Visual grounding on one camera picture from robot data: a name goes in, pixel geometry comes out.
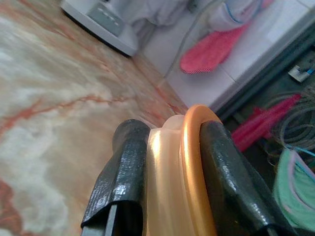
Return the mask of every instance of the white tile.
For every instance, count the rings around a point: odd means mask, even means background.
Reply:
[[[156,36],[153,38],[142,50],[142,53],[156,67],[158,72],[164,76],[173,63],[180,44],[181,41],[169,41],[165,39],[163,35],[160,35],[159,37]],[[195,41],[188,37],[182,49],[182,53],[194,44]]]
[[[309,12],[308,8],[295,0],[277,0],[270,9],[273,10],[272,15],[262,20],[270,22],[271,27],[266,32],[266,37],[272,42],[282,38],[285,32],[293,28]]]
[[[211,105],[211,109],[214,112],[218,111],[225,103],[227,103],[234,95],[236,95],[241,90],[241,88],[242,86],[239,83],[234,82]]]
[[[315,0],[298,0],[303,5],[315,10]]]
[[[153,35],[153,38],[157,35],[163,35],[163,38],[166,40],[178,42],[184,37],[193,20],[193,15],[191,15],[190,12],[185,11],[182,18],[180,18],[176,24],[172,26],[159,27]]]
[[[191,32],[189,33],[189,36],[192,37],[194,40],[199,41],[201,40],[204,36],[207,35],[206,32],[209,32],[209,28],[206,24],[206,19],[207,15],[203,15],[197,24],[193,27]]]
[[[235,83],[220,67],[211,73],[193,75],[176,68],[166,80],[188,107],[200,103],[213,109]]]
[[[159,73],[165,75],[173,62],[177,48],[167,40],[155,38],[142,50],[143,55],[156,67]]]
[[[261,12],[223,63],[223,69],[237,82],[253,78],[300,32],[296,26],[309,10],[296,0],[276,0]]]

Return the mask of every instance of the orange rim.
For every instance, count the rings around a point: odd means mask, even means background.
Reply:
[[[199,139],[201,124],[212,120],[221,123],[217,115],[208,107],[195,105],[187,111],[182,129],[184,183],[197,236],[217,235],[202,171]]]

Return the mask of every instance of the marble floor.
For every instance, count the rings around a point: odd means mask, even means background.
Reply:
[[[59,0],[0,0],[0,235],[74,236],[111,139],[129,118],[161,126],[186,107]]]

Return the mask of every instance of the red cloth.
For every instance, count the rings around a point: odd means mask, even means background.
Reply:
[[[232,139],[240,151],[245,151],[261,137],[269,137],[270,130],[300,100],[296,94],[269,110],[255,109],[250,118],[232,133]]]
[[[213,71],[229,56],[248,26],[206,36],[183,55],[180,62],[182,71],[188,74]]]

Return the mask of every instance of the green bag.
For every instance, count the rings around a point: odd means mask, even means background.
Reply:
[[[281,154],[273,195],[293,227],[315,232],[315,174],[299,154]]]

